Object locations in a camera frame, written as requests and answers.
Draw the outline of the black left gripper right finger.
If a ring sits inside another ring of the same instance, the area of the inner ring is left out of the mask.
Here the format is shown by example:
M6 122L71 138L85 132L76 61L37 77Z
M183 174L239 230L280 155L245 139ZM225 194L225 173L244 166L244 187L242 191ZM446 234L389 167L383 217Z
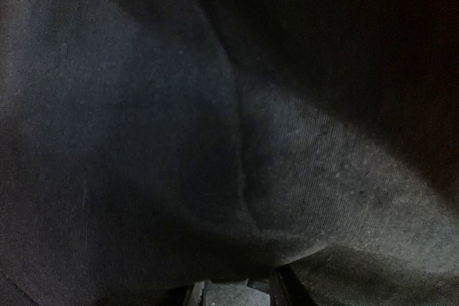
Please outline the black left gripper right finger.
M312 306L312 297L289 266L270 271L270 306Z

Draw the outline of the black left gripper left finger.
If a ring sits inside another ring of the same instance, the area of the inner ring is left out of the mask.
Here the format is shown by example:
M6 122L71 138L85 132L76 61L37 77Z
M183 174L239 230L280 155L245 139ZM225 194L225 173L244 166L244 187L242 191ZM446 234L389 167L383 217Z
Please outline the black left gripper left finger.
M197 282L187 288L180 306L206 306L207 305L207 281Z

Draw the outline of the black long sleeve shirt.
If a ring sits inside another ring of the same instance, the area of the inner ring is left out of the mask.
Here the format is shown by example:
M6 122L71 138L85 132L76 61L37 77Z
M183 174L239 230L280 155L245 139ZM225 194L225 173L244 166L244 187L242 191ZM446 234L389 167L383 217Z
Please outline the black long sleeve shirt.
M1 0L1 303L458 303L458 0Z

